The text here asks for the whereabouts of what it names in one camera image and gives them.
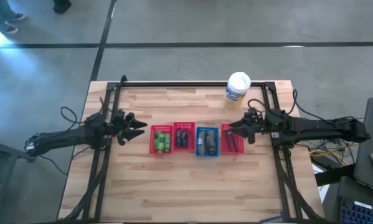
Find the blue crate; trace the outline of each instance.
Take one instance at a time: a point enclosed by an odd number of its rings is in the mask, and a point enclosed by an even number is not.
[[[197,147],[199,145],[199,133],[201,131],[207,131],[208,130],[214,130],[215,131],[215,138],[216,138],[216,141],[217,141],[217,154],[214,155],[214,156],[206,156],[206,155],[199,155],[197,153]],[[213,128],[213,127],[197,127],[196,129],[196,156],[200,156],[200,157],[218,157],[219,156],[219,129],[218,128]]]

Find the concrete floor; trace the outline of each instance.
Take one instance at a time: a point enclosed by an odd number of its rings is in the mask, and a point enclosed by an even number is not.
[[[60,16],[51,1],[10,0],[29,17],[0,44],[98,44],[110,0],[72,0]],[[118,0],[109,43],[373,41],[373,0]],[[1,49],[0,142],[21,149],[35,133],[82,113],[97,48]],[[299,102],[325,118],[363,117],[373,96],[373,47],[106,49],[97,80],[292,80]],[[71,148],[49,152],[68,169]],[[65,176],[47,161],[19,160],[2,223],[56,219]]]

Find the wooden table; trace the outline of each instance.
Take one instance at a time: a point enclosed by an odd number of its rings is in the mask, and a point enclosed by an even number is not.
[[[275,83],[280,107],[288,111],[293,103],[291,82]],[[104,98],[106,84],[91,83],[83,119],[100,109],[99,97]],[[125,146],[113,138],[101,222],[254,222],[280,214],[278,178],[268,134],[257,134],[252,145],[246,140],[245,154],[238,156],[149,154],[151,125],[194,121],[196,126],[219,128],[223,123],[239,120],[248,99],[263,98],[261,89],[251,87],[243,108],[228,110],[222,104],[224,93],[224,87],[121,89],[119,108],[134,112],[137,119],[149,125],[143,135]],[[298,116],[298,111],[291,115]],[[74,153],[83,148],[76,147]],[[92,157],[93,151],[89,150],[72,161],[59,218],[65,217],[85,193]],[[291,160],[298,190],[323,215],[308,151],[296,146]]]

